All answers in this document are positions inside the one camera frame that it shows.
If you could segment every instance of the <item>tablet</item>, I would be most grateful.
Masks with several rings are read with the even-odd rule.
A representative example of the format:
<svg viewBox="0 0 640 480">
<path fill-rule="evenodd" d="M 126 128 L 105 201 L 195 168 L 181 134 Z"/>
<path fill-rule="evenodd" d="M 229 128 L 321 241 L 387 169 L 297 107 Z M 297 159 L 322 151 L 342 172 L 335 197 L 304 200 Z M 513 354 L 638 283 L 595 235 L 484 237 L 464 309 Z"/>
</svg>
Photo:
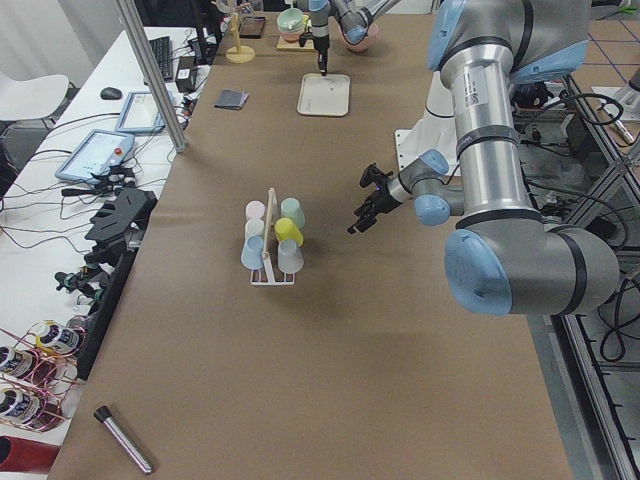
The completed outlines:
<svg viewBox="0 0 640 480">
<path fill-rule="evenodd" d="M 95 184 L 94 175 L 104 175 L 109 167 L 125 161 L 135 143 L 128 133 L 93 130 L 55 173 L 56 178 Z"/>
<path fill-rule="evenodd" d="M 159 132 L 164 122 L 151 92 L 129 92 L 118 117 L 116 132 L 148 135 Z"/>
</svg>

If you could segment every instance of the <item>metal rod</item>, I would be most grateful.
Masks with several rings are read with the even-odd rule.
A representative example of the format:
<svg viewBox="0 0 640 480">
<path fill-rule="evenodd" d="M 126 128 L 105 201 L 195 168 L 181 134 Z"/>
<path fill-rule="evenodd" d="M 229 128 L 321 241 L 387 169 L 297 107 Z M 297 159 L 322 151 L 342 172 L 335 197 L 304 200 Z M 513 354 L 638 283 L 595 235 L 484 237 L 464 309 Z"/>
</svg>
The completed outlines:
<svg viewBox="0 0 640 480">
<path fill-rule="evenodd" d="M 142 473 L 145 475 L 153 473 L 153 465 L 151 464 L 151 461 L 140 451 L 131 437 L 129 437 L 118 422 L 116 422 L 108 407 L 103 405 L 95 411 L 93 416 L 107 427 L 107 430 L 109 430 L 111 435 L 113 435 L 113 437 L 118 441 L 124 451 L 127 452 L 131 460 L 135 462 L 136 466 Z"/>
<path fill-rule="evenodd" d="M 160 75 L 160 68 L 151 52 L 151 46 L 144 33 L 144 26 L 133 0 L 115 0 L 118 16 L 127 32 L 131 48 L 135 54 L 144 77 L 149 84 L 149 90 L 158 106 L 158 111 L 164 120 L 165 128 L 169 132 L 176 152 L 184 152 L 187 141 L 178 121 L 173 102 Z"/>
</svg>

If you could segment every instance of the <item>keyboard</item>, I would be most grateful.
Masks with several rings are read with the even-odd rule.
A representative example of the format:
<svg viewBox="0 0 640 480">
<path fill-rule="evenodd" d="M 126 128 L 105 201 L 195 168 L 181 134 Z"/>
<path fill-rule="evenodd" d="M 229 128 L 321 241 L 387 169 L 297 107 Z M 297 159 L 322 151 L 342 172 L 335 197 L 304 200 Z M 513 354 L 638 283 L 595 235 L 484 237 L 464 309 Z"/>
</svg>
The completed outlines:
<svg viewBox="0 0 640 480">
<path fill-rule="evenodd" d="M 158 62 L 160 73 L 165 82 L 173 80 L 173 60 L 171 59 L 171 39 L 160 37 L 149 40 L 153 56 Z"/>
</svg>

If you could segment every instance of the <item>computer mouse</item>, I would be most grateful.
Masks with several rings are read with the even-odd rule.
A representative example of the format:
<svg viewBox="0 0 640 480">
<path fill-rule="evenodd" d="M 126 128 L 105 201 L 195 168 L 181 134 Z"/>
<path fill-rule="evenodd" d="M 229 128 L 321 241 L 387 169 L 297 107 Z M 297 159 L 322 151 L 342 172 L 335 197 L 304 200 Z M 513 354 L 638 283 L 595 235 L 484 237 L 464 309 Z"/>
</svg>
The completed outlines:
<svg viewBox="0 0 640 480">
<path fill-rule="evenodd" d="M 122 90 L 115 87 L 103 88 L 100 92 L 100 98 L 103 100 L 120 100 L 122 98 Z"/>
</svg>

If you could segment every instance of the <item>metal tube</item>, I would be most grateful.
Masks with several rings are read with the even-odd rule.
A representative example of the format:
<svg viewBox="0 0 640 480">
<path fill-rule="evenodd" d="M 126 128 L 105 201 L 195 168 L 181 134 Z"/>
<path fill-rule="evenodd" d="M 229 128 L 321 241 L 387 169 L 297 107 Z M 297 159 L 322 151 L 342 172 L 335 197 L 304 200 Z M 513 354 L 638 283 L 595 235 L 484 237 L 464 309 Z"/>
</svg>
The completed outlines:
<svg viewBox="0 0 640 480">
<path fill-rule="evenodd" d="M 456 53 L 441 72 L 453 96 L 466 215 L 533 210 L 509 105 L 507 72 L 512 59 L 504 46 L 477 45 Z"/>
<path fill-rule="evenodd" d="M 118 422 L 116 422 L 115 418 L 113 418 L 113 415 L 106 406 L 100 407 L 93 415 L 98 419 L 98 421 L 107 427 L 107 430 L 109 430 L 111 435 L 113 435 L 124 451 L 127 452 L 127 455 L 129 455 L 131 460 L 134 461 L 142 473 L 145 475 L 153 473 L 154 469 L 151 461 L 140 451 L 131 437 L 129 437 Z"/>
<path fill-rule="evenodd" d="M 187 141 L 175 109 L 173 108 L 173 102 L 171 101 L 169 92 L 160 75 L 158 63 L 151 52 L 151 47 L 144 33 L 144 27 L 140 20 L 138 10 L 133 0 L 115 0 L 115 4 L 122 26 L 127 32 L 127 37 L 129 37 L 133 53 L 138 60 L 144 77 L 147 79 L 149 90 L 151 90 L 153 99 L 158 106 L 158 111 L 164 120 L 165 128 L 169 132 L 173 146 L 176 152 L 184 152 Z"/>
</svg>

